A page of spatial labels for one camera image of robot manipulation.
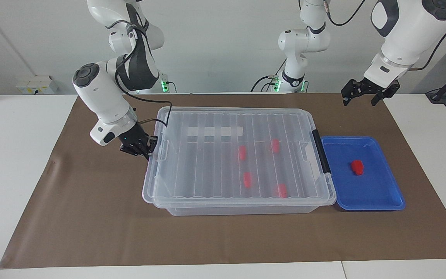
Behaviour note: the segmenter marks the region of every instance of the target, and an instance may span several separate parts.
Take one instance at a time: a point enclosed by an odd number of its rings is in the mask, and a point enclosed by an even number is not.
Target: clear plastic storage box
[[[166,120],[168,107],[158,119]],[[301,109],[173,107],[143,198],[172,215],[308,213],[336,201],[310,113]]]

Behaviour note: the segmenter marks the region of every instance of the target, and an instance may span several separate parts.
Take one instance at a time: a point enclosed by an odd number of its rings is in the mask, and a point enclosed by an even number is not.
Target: green indicator light
[[[274,91],[275,92],[279,92],[280,91],[280,85],[281,85],[281,81],[276,81],[276,83],[274,84]]]
[[[168,92],[168,86],[166,81],[161,81],[161,86],[163,87],[163,92]]]

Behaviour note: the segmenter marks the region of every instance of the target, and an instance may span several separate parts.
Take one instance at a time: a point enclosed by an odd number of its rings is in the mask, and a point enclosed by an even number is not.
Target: brown paper mat
[[[338,94],[179,95],[176,106],[302,108],[323,136],[372,136],[407,202],[401,212],[172,217],[142,200],[147,162],[89,138],[78,99],[0,268],[446,258],[446,210],[384,105]],[[140,119],[161,105],[131,101]],[[154,124],[145,125],[152,133]]]

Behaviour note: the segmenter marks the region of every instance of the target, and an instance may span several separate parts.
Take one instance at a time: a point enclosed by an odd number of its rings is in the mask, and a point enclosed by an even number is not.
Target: white wall
[[[334,19],[348,18],[359,2],[333,1]],[[369,19],[375,2],[367,0],[344,27],[328,23],[331,47],[308,55],[310,92],[339,92],[350,78],[362,78],[383,43]],[[153,52],[154,58],[180,92],[250,90],[285,58],[278,49],[280,32],[303,27],[295,0],[144,0],[142,7],[165,33],[166,44]],[[83,0],[0,0],[0,30],[0,94],[17,93],[14,76],[28,72],[51,75],[62,93],[73,93],[76,69],[116,56],[108,46],[108,31],[94,21]],[[1,51],[5,37],[20,61],[11,51]],[[446,42],[434,63],[444,53]],[[400,92],[412,92],[434,63],[427,71],[404,76]]]

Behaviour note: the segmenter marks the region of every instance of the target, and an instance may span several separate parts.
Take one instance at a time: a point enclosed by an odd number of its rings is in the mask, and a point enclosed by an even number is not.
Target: white table
[[[76,95],[0,96],[0,259]],[[446,207],[446,108],[423,95],[386,104]],[[0,270],[0,278],[443,278],[446,260]]]

